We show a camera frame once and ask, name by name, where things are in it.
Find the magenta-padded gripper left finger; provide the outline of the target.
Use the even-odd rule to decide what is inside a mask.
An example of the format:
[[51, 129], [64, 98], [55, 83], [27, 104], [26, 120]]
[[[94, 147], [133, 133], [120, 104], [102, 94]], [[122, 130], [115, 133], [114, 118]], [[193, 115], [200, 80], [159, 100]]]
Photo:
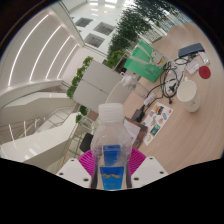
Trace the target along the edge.
[[78, 159], [69, 159], [56, 175], [84, 188], [94, 189], [97, 186], [95, 164], [90, 150]]

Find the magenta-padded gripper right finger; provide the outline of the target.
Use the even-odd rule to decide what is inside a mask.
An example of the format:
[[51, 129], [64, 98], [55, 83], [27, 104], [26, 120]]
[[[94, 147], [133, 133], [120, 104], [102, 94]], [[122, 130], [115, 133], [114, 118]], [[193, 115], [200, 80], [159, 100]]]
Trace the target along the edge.
[[139, 150], [132, 149], [128, 164], [128, 188], [140, 188], [167, 175], [167, 171], [155, 157], [146, 157]]

